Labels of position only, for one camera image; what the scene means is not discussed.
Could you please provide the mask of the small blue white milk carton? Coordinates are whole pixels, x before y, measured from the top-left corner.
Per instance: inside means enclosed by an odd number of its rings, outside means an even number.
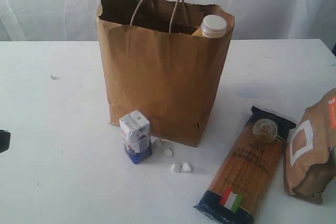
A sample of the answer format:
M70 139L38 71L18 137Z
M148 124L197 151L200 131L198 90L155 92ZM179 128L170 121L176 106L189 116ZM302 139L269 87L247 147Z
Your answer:
M138 110L119 119L123 146L129 159L138 164L152 155L151 126Z

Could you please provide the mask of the brown paper shopping bag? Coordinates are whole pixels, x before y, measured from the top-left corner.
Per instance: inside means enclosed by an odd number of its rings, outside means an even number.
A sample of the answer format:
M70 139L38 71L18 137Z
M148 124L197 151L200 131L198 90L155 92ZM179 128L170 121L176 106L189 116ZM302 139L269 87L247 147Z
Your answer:
M193 36L203 18L227 21L222 38ZM211 114L234 17L184 0L100 0L96 24L110 121L138 110L154 136L197 146Z

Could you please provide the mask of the yellow grain bottle white cap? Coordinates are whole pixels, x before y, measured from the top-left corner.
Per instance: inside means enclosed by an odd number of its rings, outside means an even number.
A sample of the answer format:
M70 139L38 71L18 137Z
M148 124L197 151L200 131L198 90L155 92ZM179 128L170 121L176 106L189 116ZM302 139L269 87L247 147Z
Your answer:
M206 38L222 38L227 29L227 21L218 15L207 15L193 36Z

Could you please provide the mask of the white paper ball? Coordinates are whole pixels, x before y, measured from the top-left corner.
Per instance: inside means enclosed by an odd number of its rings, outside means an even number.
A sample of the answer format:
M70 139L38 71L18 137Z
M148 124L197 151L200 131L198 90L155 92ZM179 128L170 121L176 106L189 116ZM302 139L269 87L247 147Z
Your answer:
M172 157L173 156L173 151L170 148L164 148L163 149L163 155L165 157Z
M181 167L181 164L179 162L171 165L171 172L173 172L173 173L180 173L181 169L182 169L182 167Z
M154 140L154 146L159 148L163 145L163 141L161 138L157 138L156 140Z
M185 162L182 164L181 172L190 173L193 170L193 167L190 163Z

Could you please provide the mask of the brown kraft pouch orange label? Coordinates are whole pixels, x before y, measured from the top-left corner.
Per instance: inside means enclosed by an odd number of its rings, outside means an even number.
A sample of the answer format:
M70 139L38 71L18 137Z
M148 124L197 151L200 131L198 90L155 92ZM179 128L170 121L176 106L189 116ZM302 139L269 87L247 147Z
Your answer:
M322 204L322 193L335 178L335 89L305 113L292 134L284 157L288 195Z

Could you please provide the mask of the spaghetti package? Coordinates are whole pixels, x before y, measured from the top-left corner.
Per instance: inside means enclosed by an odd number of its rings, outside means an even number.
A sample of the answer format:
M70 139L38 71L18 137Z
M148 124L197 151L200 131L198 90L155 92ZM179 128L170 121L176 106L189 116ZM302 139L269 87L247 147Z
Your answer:
M251 107L244 125L195 209L218 223L254 223L258 205L270 185L296 124Z

